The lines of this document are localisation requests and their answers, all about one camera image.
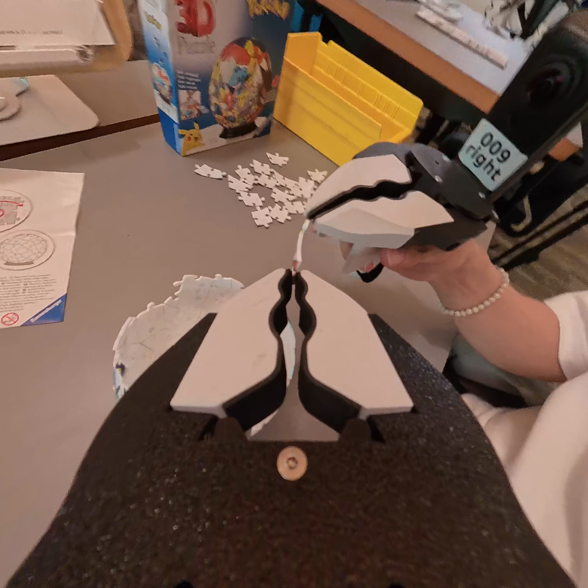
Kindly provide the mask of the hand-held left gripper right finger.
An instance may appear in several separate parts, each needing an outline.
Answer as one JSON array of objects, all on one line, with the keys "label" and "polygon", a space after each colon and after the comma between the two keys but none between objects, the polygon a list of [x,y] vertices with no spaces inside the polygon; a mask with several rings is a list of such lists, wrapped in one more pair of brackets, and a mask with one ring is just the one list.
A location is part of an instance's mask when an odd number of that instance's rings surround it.
[{"label": "hand-held left gripper right finger", "polygon": [[366,310],[308,270],[295,274],[298,393],[306,412],[342,433],[350,420],[408,413],[409,396]]}]

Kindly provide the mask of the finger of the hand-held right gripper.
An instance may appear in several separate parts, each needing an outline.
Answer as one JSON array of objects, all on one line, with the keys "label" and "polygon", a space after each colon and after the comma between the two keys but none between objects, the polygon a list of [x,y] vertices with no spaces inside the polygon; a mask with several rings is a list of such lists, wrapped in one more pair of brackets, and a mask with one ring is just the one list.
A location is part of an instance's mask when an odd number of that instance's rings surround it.
[{"label": "finger of the hand-held right gripper", "polygon": [[352,198],[319,213],[311,224],[330,238],[359,248],[397,249],[420,229],[452,224],[449,211],[417,190],[400,198],[379,196],[366,201]]},{"label": "finger of the hand-held right gripper", "polygon": [[372,188],[383,182],[408,185],[412,177],[408,167],[393,153],[354,158],[324,180],[307,202],[306,218],[320,215],[336,206],[335,201],[361,188]]}]

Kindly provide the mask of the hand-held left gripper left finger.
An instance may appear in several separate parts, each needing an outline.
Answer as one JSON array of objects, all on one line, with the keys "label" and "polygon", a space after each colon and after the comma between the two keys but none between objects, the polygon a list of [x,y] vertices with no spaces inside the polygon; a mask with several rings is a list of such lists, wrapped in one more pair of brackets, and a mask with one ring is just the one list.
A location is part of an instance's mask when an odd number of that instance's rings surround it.
[{"label": "hand-held left gripper left finger", "polygon": [[174,411],[230,417],[246,431],[280,408],[292,278],[290,269],[274,270],[218,310],[173,395]]}]

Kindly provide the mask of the colourful half-built puzzle ball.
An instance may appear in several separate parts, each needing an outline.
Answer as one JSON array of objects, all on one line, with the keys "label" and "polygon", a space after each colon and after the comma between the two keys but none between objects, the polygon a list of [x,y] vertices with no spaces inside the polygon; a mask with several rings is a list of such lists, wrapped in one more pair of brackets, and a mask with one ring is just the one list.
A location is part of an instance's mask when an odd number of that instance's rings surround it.
[{"label": "colourful half-built puzzle ball", "polygon": [[[139,377],[144,375],[147,369],[163,357],[173,345],[180,342],[189,331],[197,327],[196,335],[201,337],[202,342],[218,310],[245,289],[240,282],[221,275],[215,277],[186,275],[174,285],[178,290],[173,296],[158,305],[151,303],[145,311],[128,318],[115,340],[114,390],[118,399],[121,399]],[[296,361],[295,335],[289,321],[281,333],[281,339],[285,353],[288,388]],[[256,434],[276,415],[277,411],[278,409],[246,431],[250,431],[252,435]]]}]

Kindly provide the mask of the single curved puzzle piece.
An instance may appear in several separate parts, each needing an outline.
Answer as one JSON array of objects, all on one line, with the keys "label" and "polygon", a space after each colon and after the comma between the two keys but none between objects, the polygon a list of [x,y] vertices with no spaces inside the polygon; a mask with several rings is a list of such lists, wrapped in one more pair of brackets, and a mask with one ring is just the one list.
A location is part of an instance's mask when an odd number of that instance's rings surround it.
[{"label": "single curved puzzle piece", "polygon": [[296,246],[295,246],[295,253],[293,255],[293,261],[292,261],[292,274],[295,275],[296,273],[299,272],[299,270],[302,267],[302,261],[303,261],[303,240],[305,237],[305,233],[307,232],[309,226],[311,225],[311,220],[310,219],[306,219],[301,228],[300,231],[298,233],[298,237],[296,240]]}]

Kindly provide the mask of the pile of white puzzle pieces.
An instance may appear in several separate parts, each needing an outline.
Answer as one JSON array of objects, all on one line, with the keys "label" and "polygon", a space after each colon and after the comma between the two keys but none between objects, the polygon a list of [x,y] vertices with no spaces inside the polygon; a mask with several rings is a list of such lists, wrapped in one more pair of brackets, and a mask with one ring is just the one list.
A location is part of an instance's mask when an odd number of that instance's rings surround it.
[{"label": "pile of white puzzle pieces", "polygon": [[194,172],[202,178],[224,182],[236,201],[247,208],[257,227],[286,224],[301,217],[318,187],[329,172],[320,168],[303,175],[288,176],[290,158],[280,152],[266,152],[264,159],[252,159],[234,169],[217,165],[195,164]]}]

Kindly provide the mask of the person's right forearm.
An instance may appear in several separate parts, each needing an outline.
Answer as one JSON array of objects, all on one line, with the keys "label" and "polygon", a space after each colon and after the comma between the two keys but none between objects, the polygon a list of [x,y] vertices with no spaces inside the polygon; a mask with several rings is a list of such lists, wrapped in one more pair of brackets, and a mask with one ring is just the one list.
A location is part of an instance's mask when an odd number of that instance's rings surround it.
[{"label": "person's right forearm", "polygon": [[511,285],[487,308],[454,316],[488,362],[529,379],[562,383],[587,373],[587,291],[547,301]]}]

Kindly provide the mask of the blue puzzle box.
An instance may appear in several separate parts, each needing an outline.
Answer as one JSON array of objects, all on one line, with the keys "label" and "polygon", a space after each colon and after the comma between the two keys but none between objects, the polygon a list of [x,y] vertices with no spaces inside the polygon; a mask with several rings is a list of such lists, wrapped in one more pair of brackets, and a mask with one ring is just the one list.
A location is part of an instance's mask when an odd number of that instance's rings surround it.
[{"label": "blue puzzle box", "polygon": [[166,143],[189,156],[270,132],[295,1],[138,1]]}]

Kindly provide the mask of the person's right hand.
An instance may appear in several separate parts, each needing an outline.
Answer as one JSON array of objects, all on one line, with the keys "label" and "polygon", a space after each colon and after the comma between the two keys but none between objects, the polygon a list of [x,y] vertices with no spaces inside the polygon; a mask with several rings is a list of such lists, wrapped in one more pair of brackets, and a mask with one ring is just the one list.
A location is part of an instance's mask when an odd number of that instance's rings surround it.
[{"label": "person's right hand", "polygon": [[509,285],[505,272],[493,265],[474,240],[449,252],[433,246],[383,249],[380,262],[407,279],[428,283],[445,313],[452,316],[487,308]]}]

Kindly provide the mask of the yellow plastic bin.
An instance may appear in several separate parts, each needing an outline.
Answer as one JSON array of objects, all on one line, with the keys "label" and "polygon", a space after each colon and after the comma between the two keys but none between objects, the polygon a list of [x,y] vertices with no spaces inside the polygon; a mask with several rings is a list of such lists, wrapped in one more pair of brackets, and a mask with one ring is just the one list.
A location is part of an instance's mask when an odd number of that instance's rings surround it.
[{"label": "yellow plastic bin", "polygon": [[422,108],[420,98],[320,33],[288,35],[273,118],[336,165],[374,143],[402,143]]}]

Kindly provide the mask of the wooden-edged table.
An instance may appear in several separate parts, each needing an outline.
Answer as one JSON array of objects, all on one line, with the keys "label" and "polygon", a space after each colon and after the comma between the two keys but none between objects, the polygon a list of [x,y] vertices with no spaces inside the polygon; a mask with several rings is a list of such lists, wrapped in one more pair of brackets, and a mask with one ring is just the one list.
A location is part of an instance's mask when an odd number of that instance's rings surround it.
[{"label": "wooden-edged table", "polygon": [[458,26],[504,55],[505,69],[490,63],[425,23],[417,1],[302,1],[301,31],[321,16],[319,32],[403,86],[430,112],[417,140],[439,143],[458,125],[474,126],[500,98],[526,61],[521,40],[488,31],[482,15],[462,1]]}]

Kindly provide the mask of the folded paper instruction leaflet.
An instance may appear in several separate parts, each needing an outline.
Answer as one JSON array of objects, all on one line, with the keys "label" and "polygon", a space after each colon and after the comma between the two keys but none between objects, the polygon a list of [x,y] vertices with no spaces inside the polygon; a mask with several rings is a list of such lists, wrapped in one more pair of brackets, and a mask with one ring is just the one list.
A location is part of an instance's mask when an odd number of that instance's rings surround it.
[{"label": "folded paper instruction leaflet", "polygon": [[63,321],[84,180],[1,168],[1,329]]}]

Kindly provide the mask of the dark-edged table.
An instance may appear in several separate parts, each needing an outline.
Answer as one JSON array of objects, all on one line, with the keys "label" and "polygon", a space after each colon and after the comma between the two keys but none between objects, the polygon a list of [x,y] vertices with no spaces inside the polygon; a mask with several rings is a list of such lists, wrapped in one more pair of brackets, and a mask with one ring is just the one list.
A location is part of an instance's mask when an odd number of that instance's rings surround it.
[{"label": "dark-edged table", "polygon": [[56,74],[99,118],[93,129],[1,146],[1,161],[159,122],[147,60],[109,70]]}]

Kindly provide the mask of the brown clipboard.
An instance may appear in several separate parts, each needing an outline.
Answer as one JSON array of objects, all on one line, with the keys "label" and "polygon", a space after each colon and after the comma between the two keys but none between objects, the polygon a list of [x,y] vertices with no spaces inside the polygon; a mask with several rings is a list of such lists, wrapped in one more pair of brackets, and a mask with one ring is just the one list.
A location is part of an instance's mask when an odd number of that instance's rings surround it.
[{"label": "brown clipboard", "polygon": [[32,67],[2,70],[1,77],[28,77],[35,75],[56,75],[61,73],[82,73],[109,70],[129,60],[133,49],[133,34],[130,29],[123,1],[100,1],[107,23],[115,39],[114,47],[96,48],[93,61],[84,65],[64,64],[53,67]]}]

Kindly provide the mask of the grey tray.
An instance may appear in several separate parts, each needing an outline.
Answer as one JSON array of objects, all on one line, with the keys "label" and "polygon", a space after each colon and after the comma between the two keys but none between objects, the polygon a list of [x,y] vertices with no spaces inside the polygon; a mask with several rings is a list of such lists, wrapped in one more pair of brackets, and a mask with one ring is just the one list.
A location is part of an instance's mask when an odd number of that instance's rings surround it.
[{"label": "grey tray", "polygon": [[21,109],[1,121],[1,146],[93,129],[98,116],[55,75],[27,77]]}]

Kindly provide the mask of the clear plastic dome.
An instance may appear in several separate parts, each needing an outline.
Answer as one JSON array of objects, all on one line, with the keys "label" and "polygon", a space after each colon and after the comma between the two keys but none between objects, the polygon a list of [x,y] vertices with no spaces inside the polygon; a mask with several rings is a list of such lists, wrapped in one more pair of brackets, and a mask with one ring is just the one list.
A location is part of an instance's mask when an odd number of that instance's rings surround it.
[{"label": "clear plastic dome", "polygon": [[18,114],[21,109],[20,95],[30,89],[25,77],[1,78],[1,121]]}]

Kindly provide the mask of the printed task sheet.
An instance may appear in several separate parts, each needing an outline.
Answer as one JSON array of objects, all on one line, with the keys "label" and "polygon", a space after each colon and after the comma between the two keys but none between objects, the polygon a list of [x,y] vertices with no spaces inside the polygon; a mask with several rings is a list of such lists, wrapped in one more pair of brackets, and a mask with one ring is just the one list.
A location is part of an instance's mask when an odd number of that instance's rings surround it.
[{"label": "printed task sheet", "polygon": [[84,65],[115,39],[100,1],[1,1],[1,69]]}]

